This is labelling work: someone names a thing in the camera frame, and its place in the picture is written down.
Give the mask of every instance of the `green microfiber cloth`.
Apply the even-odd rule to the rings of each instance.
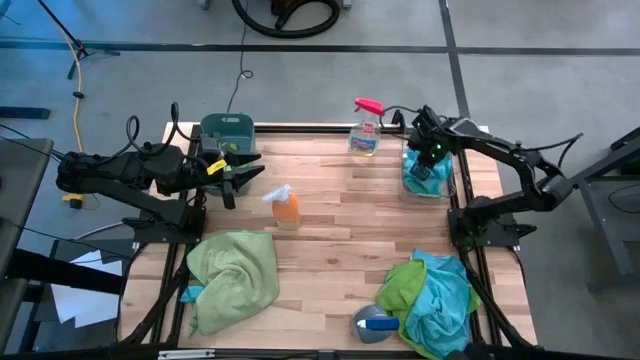
[[[427,279],[427,264],[423,260],[411,260],[406,264],[396,265],[387,274],[386,282],[376,294],[376,304],[391,316],[400,320],[398,335],[411,345],[417,353],[430,359],[436,358],[424,346],[409,338],[405,327],[413,303],[418,298]]]
[[[273,239],[267,232],[214,235],[187,255],[187,265],[205,287],[196,298],[191,324],[202,335],[259,313],[280,292]]]

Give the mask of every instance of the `yellow cable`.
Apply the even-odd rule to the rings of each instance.
[[[67,36],[67,34],[64,33],[64,31],[62,30],[60,25],[58,25],[57,22],[54,21],[53,23],[56,24],[58,31],[60,31],[60,34],[64,38],[64,41],[66,41],[67,45],[69,45],[69,51],[71,51],[71,55],[73,56],[73,61],[75,61],[76,68],[78,69],[78,92],[82,93],[82,69],[80,68],[80,61],[78,60],[78,56],[76,56],[76,52],[73,50],[73,45],[71,45],[71,40],[69,40],[69,37]],[[78,129],[78,107],[79,106],[80,106],[80,98],[76,97],[76,105],[75,105],[75,109],[73,110],[73,129],[76,132],[76,140],[78,140],[78,150],[80,150],[80,152],[83,152],[82,140],[80,138],[80,130]]]

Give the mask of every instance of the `wooden tabletop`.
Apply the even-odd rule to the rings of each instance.
[[[189,134],[192,125],[181,123],[181,128]],[[186,153],[186,141],[176,137],[173,143]],[[257,163],[264,164],[266,170],[250,182],[246,196],[236,198],[235,210],[225,210],[221,199],[209,196],[205,233],[240,229],[271,232],[280,295],[258,315],[210,336],[189,336],[193,313],[187,305],[180,346],[408,350],[397,335],[366,345],[350,334],[350,316],[373,303],[385,274],[393,265],[406,262],[414,249],[456,255],[446,223],[449,201],[413,203],[400,199],[401,145],[401,140],[386,135],[375,156],[361,157],[348,153],[346,135],[258,134],[256,151],[262,159]],[[467,157],[475,195],[501,195],[495,161],[473,151]],[[455,173],[456,183],[461,184],[457,168]],[[270,207],[261,200],[262,195],[283,184],[290,184],[299,197],[302,226],[297,231],[279,230]],[[464,196],[460,201],[464,206]],[[121,304],[121,338],[131,333],[155,301],[167,248],[152,244],[132,265]],[[486,257],[496,302],[520,333],[536,343],[513,254],[488,248]],[[170,328],[173,304],[167,306],[163,340]],[[480,318],[488,340],[483,309]]]

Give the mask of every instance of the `orange liquid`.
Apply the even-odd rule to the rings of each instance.
[[[273,217],[278,227],[282,230],[295,230],[300,227],[300,212],[298,211],[298,197],[289,193],[289,201],[286,204],[274,201],[271,205]]]

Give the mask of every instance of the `green bin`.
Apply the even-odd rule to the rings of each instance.
[[[245,114],[210,114],[202,119],[200,128],[203,134],[219,139],[223,150],[255,151],[253,120]],[[237,195],[247,194],[250,184],[249,182],[240,188]],[[211,194],[220,194],[217,186],[207,186],[205,189]]]

